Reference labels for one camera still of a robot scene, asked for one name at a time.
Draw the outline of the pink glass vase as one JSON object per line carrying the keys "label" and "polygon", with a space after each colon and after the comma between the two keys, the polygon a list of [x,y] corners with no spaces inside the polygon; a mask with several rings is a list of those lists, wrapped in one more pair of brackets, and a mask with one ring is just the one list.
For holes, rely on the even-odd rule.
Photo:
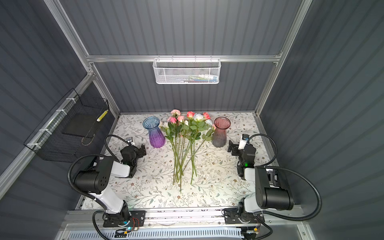
{"label": "pink glass vase", "polygon": [[214,120],[215,131],[212,137],[212,144],[216,148],[225,146],[227,142],[227,129],[231,126],[231,122],[226,117],[218,117]]}

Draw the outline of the light pink rose stem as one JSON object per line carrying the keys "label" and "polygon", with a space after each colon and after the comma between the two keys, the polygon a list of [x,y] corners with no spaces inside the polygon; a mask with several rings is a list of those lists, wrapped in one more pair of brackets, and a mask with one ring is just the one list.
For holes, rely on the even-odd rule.
{"label": "light pink rose stem", "polygon": [[204,125],[196,125],[190,127],[190,133],[188,134],[187,139],[189,140],[188,157],[185,157],[185,162],[183,163],[182,173],[185,169],[191,165],[192,175],[197,175],[195,159],[197,153],[202,149],[202,147],[212,140],[213,133],[216,128],[213,125],[204,123]]}

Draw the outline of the white spray rose stem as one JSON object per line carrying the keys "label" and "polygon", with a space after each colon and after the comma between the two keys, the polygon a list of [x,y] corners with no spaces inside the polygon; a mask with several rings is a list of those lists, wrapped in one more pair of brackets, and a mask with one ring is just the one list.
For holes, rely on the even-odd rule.
{"label": "white spray rose stem", "polygon": [[188,168],[191,169],[190,183],[193,183],[194,178],[197,177],[197,153],[205,143],[212,140],[213,132],[213,122],[210,119],[194,120],[189,118],[183,122],[180,132],[180,137],[183,138],[181,156],[175,172],[175,181],[179,184],[180,189],[182,189],[185,172]]}

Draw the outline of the red pink rose stem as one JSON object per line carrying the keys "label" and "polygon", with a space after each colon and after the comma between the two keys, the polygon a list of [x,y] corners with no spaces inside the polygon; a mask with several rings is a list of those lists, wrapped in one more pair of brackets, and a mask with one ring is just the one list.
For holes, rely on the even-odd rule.
{"label": "red pink rose stem", "polygon": [[[208,113],[203,113],[203,114],[195,114],[194,115],[194,120],[192,121],[192,126],[200,126],[200,125],[204,125],[204,123],[207,123],[209,125],[212,125],[212,121],[211,121],[211,118],[210,118],[210,115]],[[194,176],[192,175],[191,177],[191,184],[193,183],[193,179],[194,179]]]}

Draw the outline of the deep pink rose stem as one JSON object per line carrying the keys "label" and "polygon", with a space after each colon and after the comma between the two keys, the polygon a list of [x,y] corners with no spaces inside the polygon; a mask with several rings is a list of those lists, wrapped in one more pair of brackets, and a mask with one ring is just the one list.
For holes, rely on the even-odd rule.
{"label": "deep pink rose stem", "polygon": [[[192,121],[194,120],[194,115],[195,113],[194,112],[187,112],[187,118],[188,118],[188,125],[189,127],[191,127],[193,124],[192,124]],[[191,161],[191,158],[192,158],[192,146],[193,146],[193,141],[192,141],[192,129],[190,128],[189,129],[189,154],[190,154],[190,157],[189,157],[189,160],[187,161],[187,165],[190,163]]]}

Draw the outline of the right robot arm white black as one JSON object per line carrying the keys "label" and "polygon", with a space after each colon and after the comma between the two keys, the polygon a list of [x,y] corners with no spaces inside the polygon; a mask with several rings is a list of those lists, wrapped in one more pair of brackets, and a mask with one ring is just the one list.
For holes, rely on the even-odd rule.
{"label": "right robot arm white black", "polygon": [[239,144],[229,141],[228,152],[238,158],[238,176],[255,184],[255,193],[242,198],[235,212],[231,211],[231,222],[255,222],[254,213],[259,210],[274,209],[289,211],[294,207],[294,199],[285,173],[281,170],[256,167],[256,148],[241,140]]}

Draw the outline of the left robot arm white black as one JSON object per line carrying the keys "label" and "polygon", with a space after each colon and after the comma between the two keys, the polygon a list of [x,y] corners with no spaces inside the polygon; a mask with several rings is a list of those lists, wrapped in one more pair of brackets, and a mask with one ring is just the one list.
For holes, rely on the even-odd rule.
{"label": "left robot arm white black", "polygon": [[138,220],[130,213],[128,204],[109,186],[110,177],[132,179],[137,172],[138,159],[146,155],[145,145],[128,145],[121,150],[121,162],[113,156],[94,156],[91,164],[77,173],[72,186],[102,208],[104,227],[134,227]]}

